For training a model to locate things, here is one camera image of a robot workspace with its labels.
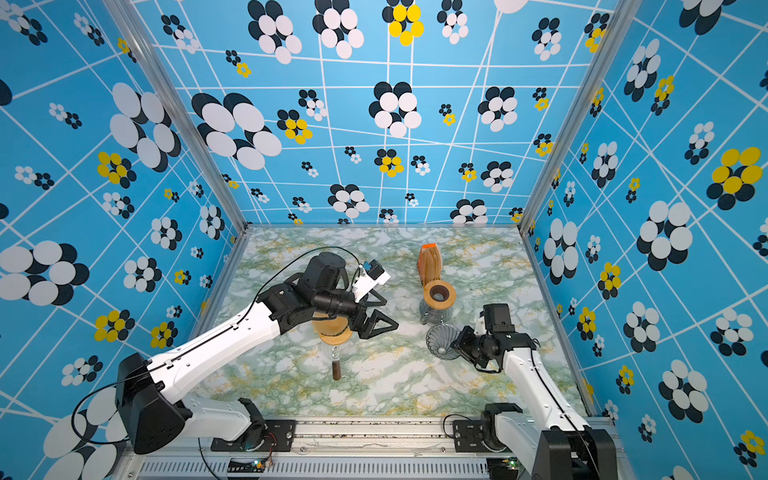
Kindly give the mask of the grey glass dripper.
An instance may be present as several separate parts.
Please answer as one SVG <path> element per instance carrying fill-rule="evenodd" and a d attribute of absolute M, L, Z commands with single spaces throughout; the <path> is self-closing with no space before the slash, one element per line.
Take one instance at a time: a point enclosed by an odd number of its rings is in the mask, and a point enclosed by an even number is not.
<path fill-rule="evenodd" d="M 429 352 L 441 360 L 454 360 L 460 354 L 454 347 L 460 330 L 448 324 L 433 325 L 426 334 L 426 346 Z"/>

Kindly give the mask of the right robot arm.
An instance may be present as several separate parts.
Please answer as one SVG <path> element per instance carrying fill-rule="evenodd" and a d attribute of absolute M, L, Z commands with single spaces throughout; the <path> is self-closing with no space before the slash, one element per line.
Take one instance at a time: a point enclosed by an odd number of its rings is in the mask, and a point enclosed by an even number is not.
<path fill-rule="evenodd" d="M 506 375 L 523 399 L 524 407 L 489 403 L 480 417 L 482 443 L 511 453 L 522 479 L 619 477 L 611 435 L 568 402 L 541 360 L 539 342 L 516 329 L 507 304 L 484 305 L 452 346 L 478 372 Z"/>

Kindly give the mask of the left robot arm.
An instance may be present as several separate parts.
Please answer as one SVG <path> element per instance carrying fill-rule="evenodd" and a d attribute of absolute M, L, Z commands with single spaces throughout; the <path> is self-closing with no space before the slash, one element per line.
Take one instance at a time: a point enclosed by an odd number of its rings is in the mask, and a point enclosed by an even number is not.
<path fill-rule="evenodd" d="M 363 340 L 397 329 L 397 322 L 381 313 L 387 301 L 376 290 L 389 278 L 376 260 L 349 276 L 341 256 L 322 252 L 304 272 L 258 292 L 228 321 L 151 358 L 134 354 L 122 360 L 115 404 L 134 452 L 153 453 L 181 437 L 257 447 L 266 425 L 252 400 L 208 400 L 192 390 L 240 355 L 307 322 L 343 319 Z"/>

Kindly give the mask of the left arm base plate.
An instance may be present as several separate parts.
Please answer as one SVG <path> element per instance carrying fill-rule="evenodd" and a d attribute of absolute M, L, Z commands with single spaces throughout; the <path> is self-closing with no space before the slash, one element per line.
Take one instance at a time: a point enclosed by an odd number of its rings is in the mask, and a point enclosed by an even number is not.
<path fill-rule="evenodd" d="M 297 421 L 293 419 L 264 420 L 250 427 L 235 440 L 220 438 L 212 440 L 210 449 L 214 452 L 289 452 L 295 438 Z"/>

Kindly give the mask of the orange coffee filter pack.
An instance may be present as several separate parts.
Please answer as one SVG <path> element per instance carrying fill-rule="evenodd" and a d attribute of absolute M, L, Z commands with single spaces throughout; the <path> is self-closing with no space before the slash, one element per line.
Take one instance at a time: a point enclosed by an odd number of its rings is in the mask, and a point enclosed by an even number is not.
<path fill-rule="evenodd" d="M 443 260 L 436 243 L 424 244 L 420 247 L 417 269 L 423 286 L 441 279 Z"/>

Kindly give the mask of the grey glass pitcher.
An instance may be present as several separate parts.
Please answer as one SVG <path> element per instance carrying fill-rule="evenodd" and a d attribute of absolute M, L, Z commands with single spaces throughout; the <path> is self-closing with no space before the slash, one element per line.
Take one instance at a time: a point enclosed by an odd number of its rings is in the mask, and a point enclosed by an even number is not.
<path fill-rule="evenodd" d="M 422 325 L 426 324 L 444 324 L 448 323 L 451 319 L 451 308 L 437 309 L 426 302 L 421 302 L 419 305 L 420 322 Z"/>

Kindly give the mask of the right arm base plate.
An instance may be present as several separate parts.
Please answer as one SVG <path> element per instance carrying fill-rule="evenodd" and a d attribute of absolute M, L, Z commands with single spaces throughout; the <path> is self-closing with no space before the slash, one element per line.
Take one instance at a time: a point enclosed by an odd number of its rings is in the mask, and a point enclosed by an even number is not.
<path fill-rule="evenodd" d="M 480 420 L 458 419 L 451 422 L 450 435 L 457 453 L 491 453 L 483 437 Z"/>

